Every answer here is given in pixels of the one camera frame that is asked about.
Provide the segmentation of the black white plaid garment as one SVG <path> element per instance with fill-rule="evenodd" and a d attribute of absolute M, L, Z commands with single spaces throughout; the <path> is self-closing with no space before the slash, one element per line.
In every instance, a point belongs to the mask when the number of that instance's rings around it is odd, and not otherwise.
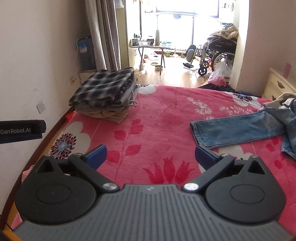
<path fill-rule="evenodd" d="M 100 70 L 85 80 L 69 100 L 69 105 L 96 104 L 99 100 L 108 104 L 119 100 L 134 78 L 132 67 L 118 71 Z"/>

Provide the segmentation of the folding table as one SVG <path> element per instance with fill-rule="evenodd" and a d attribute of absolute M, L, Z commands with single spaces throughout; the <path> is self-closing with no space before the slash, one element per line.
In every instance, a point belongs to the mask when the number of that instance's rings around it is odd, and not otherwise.
<path fill-rule="evenodd" d="M 135 50 L 137 53 L 139 53 L 140 56 L 140 60 L 139 60 L 139 66 L 138 66 L 138 71 L 141 72 L 144 70 L 144 52 L 145 50 L 149 50 L 149 51 L 154 51 L 154 52 L 160 52 L 160 56 L 161 56 L 161 62 L 160 62 L 160 66 L 161 69 L 159 71 L 159 74 L 162 74 L 163 68 L 166 67 L 165 64 L 165 51 L 168 51 L 170 49 L 169 46 L 167 45 L 151 45 L 151 43 L 149 41 L 142 41 L 137 39 L 137 44 L 134 44 L 135 39 L 132 39 L 131 43 L 129 44 L 129 49 L 133 49 Z"/>

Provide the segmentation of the pink slipper near bed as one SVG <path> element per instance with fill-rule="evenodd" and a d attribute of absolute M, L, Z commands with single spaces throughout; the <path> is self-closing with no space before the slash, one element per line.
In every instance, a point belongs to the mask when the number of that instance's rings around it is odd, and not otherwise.
<path fill-rule="evenodd" d="M 29 173 L 30 173 L 30 170 L 26 170 L 22 173 L 21 182 L 24 182 L 24 180 L 27 178 Z"/>

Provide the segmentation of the red gift box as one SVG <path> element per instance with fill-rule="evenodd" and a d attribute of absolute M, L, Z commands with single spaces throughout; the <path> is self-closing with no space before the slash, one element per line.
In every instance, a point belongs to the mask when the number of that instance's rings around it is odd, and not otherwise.
<path fill-rule="evenodd" d="M 76 114 L 76 111 L 66 114 L 65 115 L 66 120 L 70 121 L 75 116 L 75 114 Z"/>

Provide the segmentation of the pink floral bed blanket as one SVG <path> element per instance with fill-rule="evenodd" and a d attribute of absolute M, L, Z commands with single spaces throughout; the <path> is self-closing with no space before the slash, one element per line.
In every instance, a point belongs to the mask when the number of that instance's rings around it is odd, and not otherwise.
<path fill-rule="evenodd" d="M 191 121 L 251 114 L 265 99 L 200 88 L 142 85 L 120 123 L 80 113 L 20 186 L 22 240 L 295 240 L 295 160 L 282 135 L 209 149 L 234 165 L 203 192 L 182 186 L 205 170 Z M 97 172 L 120 190 L 99 193 L 69 165 L 107 147 Z"/>

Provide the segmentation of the dark blue jeans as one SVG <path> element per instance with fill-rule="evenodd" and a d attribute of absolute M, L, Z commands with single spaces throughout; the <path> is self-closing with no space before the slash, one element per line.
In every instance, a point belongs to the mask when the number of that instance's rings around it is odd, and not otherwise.
<path fill-rule="evenodd" d="M 264 108 L 251 114 L 190 122 L 198 145 L 208 149 L 265 140 L 285 133 L 289 115 L 283 108 Z"/>

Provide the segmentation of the light blue jeans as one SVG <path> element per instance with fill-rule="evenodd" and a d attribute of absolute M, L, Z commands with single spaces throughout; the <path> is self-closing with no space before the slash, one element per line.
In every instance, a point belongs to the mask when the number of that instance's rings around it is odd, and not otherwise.
<path fill-rule="evenodd" d="M 295 160 L 295 98 L 264 104 L 266 125 L 274 133 L 282 133 L 281 152 Z"/>

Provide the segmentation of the folded grey blanket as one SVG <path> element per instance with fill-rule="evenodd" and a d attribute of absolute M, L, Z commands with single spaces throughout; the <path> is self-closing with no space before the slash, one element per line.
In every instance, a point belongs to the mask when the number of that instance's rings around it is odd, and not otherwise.
<path fill-rule="evenodd" d="M 97 100 L 83 100 L 74 104 L 77 108 L 128 108 L 130 101 L 132 101 L 134 93 L 137 89 L 136 79 L 129 79 L 119 90 L 115 100 L 111 99 L 97 99 Z"/>

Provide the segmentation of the cream dresser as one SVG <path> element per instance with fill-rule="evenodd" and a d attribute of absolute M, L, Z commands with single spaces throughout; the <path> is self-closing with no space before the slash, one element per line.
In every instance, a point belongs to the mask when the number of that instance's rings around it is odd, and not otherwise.
<path fill-rule="evenodd" d="M 286 92 L 295 93 L 295 80 L 283 77 L 282 73 L 269 68 L 269 77 L 262 98 L 276 100 Z"/>

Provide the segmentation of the dark water dispenser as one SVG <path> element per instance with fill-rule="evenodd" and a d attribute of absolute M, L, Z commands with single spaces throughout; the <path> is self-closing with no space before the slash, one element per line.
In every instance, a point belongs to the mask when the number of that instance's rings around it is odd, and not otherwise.
<path fill-rule="evenodd" d="M 91 36 L 77 40 L 80 69 L 90 71 L 96 69 L 93 42 Z"/>

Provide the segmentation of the black wheelchair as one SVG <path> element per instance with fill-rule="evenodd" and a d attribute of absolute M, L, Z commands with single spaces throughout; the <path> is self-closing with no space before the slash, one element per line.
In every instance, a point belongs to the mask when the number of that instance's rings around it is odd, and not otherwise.
<path fill-rule="evenodd" d="M 186 69 L 194 68 L 193 60 L 199 59 L 198 74 L 204 76 L 208 69 L 214 71 L 220 62 L 232 68 L 237 47 L 237 39 L 239 30 L 233 23 L 223 23 L 223 28 L 220 31 L 212 33 L 207 42 L 199 47 L 190 45 L 187 51 L 183 54 L 186 62 L 183 66 Z"/>

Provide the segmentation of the purple bottle on dresser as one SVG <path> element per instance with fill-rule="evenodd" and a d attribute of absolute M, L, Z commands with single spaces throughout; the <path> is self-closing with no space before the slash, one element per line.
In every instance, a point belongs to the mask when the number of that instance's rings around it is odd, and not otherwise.
<path fill-rule="evenodd" d="M 284 78 L 288 78 L 289 77 L 291 67 L 292 66 L 289 63 L 286 63 L 285 69 L 284 69 L 284 72 L 283 72 L 283 77 Z"/>

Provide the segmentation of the grey curtain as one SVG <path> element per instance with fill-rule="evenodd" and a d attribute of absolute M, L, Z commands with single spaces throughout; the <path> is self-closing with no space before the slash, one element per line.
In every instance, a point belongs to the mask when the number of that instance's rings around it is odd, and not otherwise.
<path fill-rule="evenodd" d="M 115 1 L 86 0 L 85 5 L 96 69 L 119 70 L 121 63 Z"/>

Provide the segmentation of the wall switch plate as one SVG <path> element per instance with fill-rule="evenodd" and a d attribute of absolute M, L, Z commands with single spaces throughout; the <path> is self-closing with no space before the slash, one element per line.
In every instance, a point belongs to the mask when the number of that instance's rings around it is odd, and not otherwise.
<path fill-rule="evenodd" d="M 38 102 L 38 104 L 36 105 L 37 110 L 39 112 L 39 114 L 41 114 L 46 108 L 45 105 L 42 101 Z"/>

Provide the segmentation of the wall power outlet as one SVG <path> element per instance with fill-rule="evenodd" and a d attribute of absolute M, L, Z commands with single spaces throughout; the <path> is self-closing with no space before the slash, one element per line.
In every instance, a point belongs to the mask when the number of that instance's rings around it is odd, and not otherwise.
<path fill-rule="evenodd" d="M 71 76 L 69 81 L 70 81 L 70 84 L 73 85 L 75 82 L 76 82 L 77 78 L 74 77 L 74 76 Z"/>

